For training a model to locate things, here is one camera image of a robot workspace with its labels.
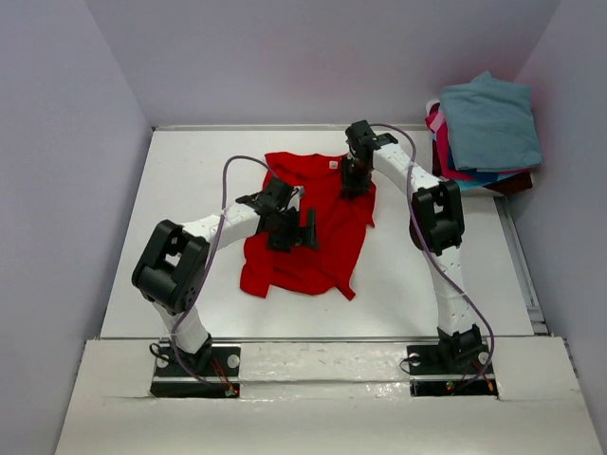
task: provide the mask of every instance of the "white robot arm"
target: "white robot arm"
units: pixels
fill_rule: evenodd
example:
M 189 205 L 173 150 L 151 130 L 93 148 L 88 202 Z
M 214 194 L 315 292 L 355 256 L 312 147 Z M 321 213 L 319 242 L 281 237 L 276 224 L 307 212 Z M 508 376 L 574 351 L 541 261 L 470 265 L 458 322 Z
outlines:
M 258 232 L 268 233 L 272 249 L 317 248 L 315 211 L 308 211 L 305 226 L 300 223 L 303 195 L 302 187 L 272 177 L 262 191 L 236 199 L 221 213 L 182 225 L 164 220 L 156 226 L 132 283 L 159 312 L 180 357 L 193 370 L 204 368 L 211 353 L 211 334 L 202 325 L 194 303 L 210 267 L 212 248 L 221 249 Z M 216 238 L 220 226 L 221 235 Z
M 411 159 L 398 144 L 389 143 L 374 153 L 374 169 L 386 175 L 405 195 L 407 188 L 407 170 L 412 166 Z M 421 166 L 413 164 L 412 185 L 414 191 L 432 189 L 442 183 L 438 177 L 428 173 Z M 461 288 L 464 287 L 462 268 L 460 264 L 460 247 L 446 248 L 442 254 L 431 252 L 435 261 L 443 271 Z M 432 274 L 432 284 L 438 304 L 438 328 L 452 336 L 455 333 L 464 333 L 474 324 L 474 317 L 468 304 L 462 296 L 445 281 L 433 267 L 430 258 L 424 255 Z

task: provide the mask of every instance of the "light purple wall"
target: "light purple wall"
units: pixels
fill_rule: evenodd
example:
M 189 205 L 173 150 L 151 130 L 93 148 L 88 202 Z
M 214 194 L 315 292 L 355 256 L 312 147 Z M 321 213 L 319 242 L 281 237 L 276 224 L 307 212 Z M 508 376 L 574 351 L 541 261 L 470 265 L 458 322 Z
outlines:
M 513 201 L 549 327 L 569 338 L 607 449 L 607 3 L 563 0 L 519 80 L 532 84 L 544 166 Z
M 514 78 L 559 0 L 85 0 L 154 125 L 423 120 Z
M 0 452 L 54 453 L 151 131 L 82 1 L 0 2 Z

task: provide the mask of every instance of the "light blue cloth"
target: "light blue cloth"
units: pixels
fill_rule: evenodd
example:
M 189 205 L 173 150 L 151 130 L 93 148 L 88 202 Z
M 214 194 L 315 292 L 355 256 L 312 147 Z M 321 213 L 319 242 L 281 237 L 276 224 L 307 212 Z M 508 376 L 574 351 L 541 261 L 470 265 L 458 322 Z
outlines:
M 506 180 L 511 176 L 511 173 L 503 173 L 497 176 L 497 181 L 499 182 L 501 180 Z M 471 190 L 473 188 L 482 188 L 487 184 L 487 182 L 483 182 L 482 180 L 455 180 L 455 183 L 457 183 L 457 186 L 461 192 Z
M 529 85 L 494 79 L 488 71 L 440 92 L 458 170 L 496 173 L 542 163 L 529 93 Z

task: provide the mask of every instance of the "white platform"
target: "white platform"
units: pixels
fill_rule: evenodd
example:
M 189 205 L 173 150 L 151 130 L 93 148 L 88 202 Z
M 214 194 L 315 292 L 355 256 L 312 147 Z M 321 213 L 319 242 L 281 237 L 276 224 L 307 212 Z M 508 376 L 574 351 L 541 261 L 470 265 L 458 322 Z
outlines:
M 559 338 L 498 338 L 500 399 L 412 398 L 405 343 L 250 343 L 239 400 L 156 399 L 145 340 L 87 343 L 57 455 L 600 455 Z
M 419 162 L 431 160 L 430 136 L 413 131 Z M 155 132 L 102 327 L 102 337 L 158 337 L 160 318 L 131 283 L 155 225 L 166 218 L 193 221 L 217 212 L 221 170 L 232 155 L 290 151 L 342 155 L 342 129 L 306 131 Z M 403 147 L 408 147 L 400 140 Z M 264 169 L 235 162 L 229 200 L 260 189 Z M 242 243 L 219 252 L 198 310 L 214 337 L 435 337 L 436 302 L 430 272 L 409 237 L 404 196 L 387 178 L 377 184 L 377 227 L 369 229 L 348 301 L 337 290 L 319 297 L 272 287 L 267 299 L 242 292 Z M 462 266 L 468 291 L 496 335 L 532 335 L 525 298 L 492 199 L 465 198 Z

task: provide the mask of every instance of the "red t-shirt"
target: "red t-shirt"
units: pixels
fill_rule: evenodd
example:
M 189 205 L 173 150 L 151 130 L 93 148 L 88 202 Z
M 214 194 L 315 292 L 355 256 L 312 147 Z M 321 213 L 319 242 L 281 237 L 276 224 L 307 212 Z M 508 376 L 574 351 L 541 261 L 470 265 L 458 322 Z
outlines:
M 246 263 L 240 288 L 265 297 L 271 284 L 312 296 L 337 287 L 348 299 L 355 293 L 350 277 L 359 259 L 367 226 L 373 226 L 376 187 L 355 199 L 340 197 L 339 156 L 267 154 L 266 161 L 278 177 L 291 186 L 303 186 L 301 226 L 308 208 L 316 209 L 319 250 L 293 246 L 289 253 L 267 249 L 267 234 L 245 241 Z M 266 175 L 264 186 L 270 174 Z

